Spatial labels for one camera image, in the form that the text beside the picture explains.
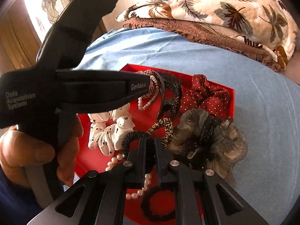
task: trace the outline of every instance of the blue bed sheet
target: blue bed sheet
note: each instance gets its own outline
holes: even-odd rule
[[[236,191],[270,225],[279,225],[300,194],[300,86],[261,63],[156,28],[121,29],[98,38],[78,69],[140,64],[204,74],[235,89],[236,125],[248,154],[234,170]]]

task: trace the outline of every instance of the human hand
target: human hand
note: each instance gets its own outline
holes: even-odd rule
[[[77,117],[68,143],[57,154],[57,177],[71,186],[74,179],[76,156],[79,152],[78,137],[83,135],[83,128]],[[55,157],[54,148],[38,139],[10,129],[0,139],[0,165],[6,177],[13,183],[31,188],[23,167],[38,166],[51,162]]]

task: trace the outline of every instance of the white satin scrunchie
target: white satin scrunchie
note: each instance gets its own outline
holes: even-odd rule
[[[88,114],[92,122],[88,147],[94,149],[98,145],[101,152],[109,157],[122,149],[125,135],[132,132],[135,127],[128,112],[129,108],[130,103],[109,112]],[[105,122],[109,119],[116,124],[106,127]]]

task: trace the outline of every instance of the red tray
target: red tray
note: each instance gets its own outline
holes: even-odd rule
[[[157,71],[170,72],[173,75],[175,75],[177,78],[181,76],[183,92],[191,88],[192,76],[188,74],[178,73],[178,72],[165,70],[165,69],[158,69],[158,68],[152,68],[152,67],[146,67],[140,65],[132,65],[132,64],[125,65],[121,69],[121,71],[137,72],[141,70],[145,71],[146,69],[154,69]],[[225,89],[228,89],[230,93],[230,101],[228,103],[227,116],[233,117],[234,116],[234,89],[211,81],[210,83],[215,86],[220,86]],[[166,92],[166,97],[171,97],[171,96],[172,94],[170,92]],[[147,101],[148,99],[143,100],[143,104],[146,104]],[[156,117],[158,114],[160,104],[161,104],[161,95],[157,97],[157,99],[147,108],[147,110],[141,112],[138,110],[137,100],[132,101],[130,103],[129,112],[132,115],[132,120],[134,124],[136,125],[134,129],[138,131],[146,131],[149,128],[151,128],[152,125],[156,123]],[[97,172],[104,172],[105,168],[107,167],[107,163],[111,160],[111,157],[104,156],[99,148],[95,148],[94,150],[90,150],[88,148],[89,131],[90,131],[91,122],[87,114],[80,114],[79,117],[81,119],[81,123],[84,128],[84,133],[83,133],[83,137],[79,139],[80,151],[76,159],[75,172],[79,177],[82,177],[84,174],[86,174],[86,172],[90,170],[96,170]],[[180,116],[177,116],[173,120],[175,126],[179,123],[179,117]],[[159,137],[163,137],[164,135],[165,135],[164,129],[159,129],[155,133],[155,136],[159,136]],[[137,141],[133,142],[131,144],[132,149],[137,148],[137,145],[138,145]],[[153,176],[151,179],[152,183],[150,187],[157,185],[155,168],[152,171],[152,176]],[[137,190],[127,190],[128,193],[133,193],[136,191]],[[141,201],[142,198],[138,198],[137,200],[127,200],[125,202],[124,215],[128,219],[140,225],[158,224],[158,223],[151,222],[145,218],[140,208]],[[173,192],[170,191],[159,192],[151,198],[150,210],[152,211],[153,214],[166,215],[170,213],[174,208],[175,208],[175,200],[174,200]],[[175,220],[173,219],[167,222],[159,222],[159,224],[173,225],[175,224]]]

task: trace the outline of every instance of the black scrunchie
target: black scrunchie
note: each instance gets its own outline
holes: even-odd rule
[[[125,160],[128,158],[130,144],[134,140],[139,140],[141,137],[146,139],[146,173],[150,173],[155,165],[155,147],[154,140],[152,139],[150,134],[147,134],[143,131],[133,131],[126,134],[123,142],[122,142],[122,152]]]
[[[145,217],[148,218],[150,221],[161,221],[166,222],[172,219],[175,219],[175,210],[171,211],[167,215],[159,216],[159,215],[153,215],[150,211],[150,199],[152,196],[154,196],[159,191],[165,191],[167,189],[161,189],[159,186],[152,187],[149,191],[145,192],[144,198],[141,203],[141,209],[143,210],[143,213]]]

